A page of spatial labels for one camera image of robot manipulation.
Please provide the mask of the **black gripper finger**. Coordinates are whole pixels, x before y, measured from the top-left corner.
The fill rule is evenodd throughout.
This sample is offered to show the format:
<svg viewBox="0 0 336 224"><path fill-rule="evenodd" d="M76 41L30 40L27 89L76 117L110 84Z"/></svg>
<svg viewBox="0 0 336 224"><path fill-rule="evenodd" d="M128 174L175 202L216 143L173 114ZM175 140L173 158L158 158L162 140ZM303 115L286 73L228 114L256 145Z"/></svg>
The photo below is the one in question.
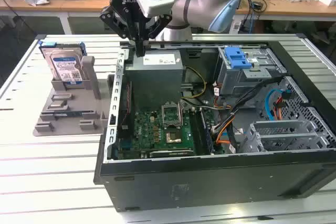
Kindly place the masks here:
<svg viewBox="0 0 336 224"><path fill-rule="evenodd" d="M101 12L100 19L121 38L132 41L136 55L141 56L139 29L136 27L129 6L122 6L121 13L118 14L116 9L110 5Z"/></svg>
<svg viewBox="0 0 336 224"><path fill-rule="evenodd" d="M149 39L156 36L169 24L172 20L171 14L159 15L155 18L146 18L141 14L141 56L145 55L145 44Z"/></svg>

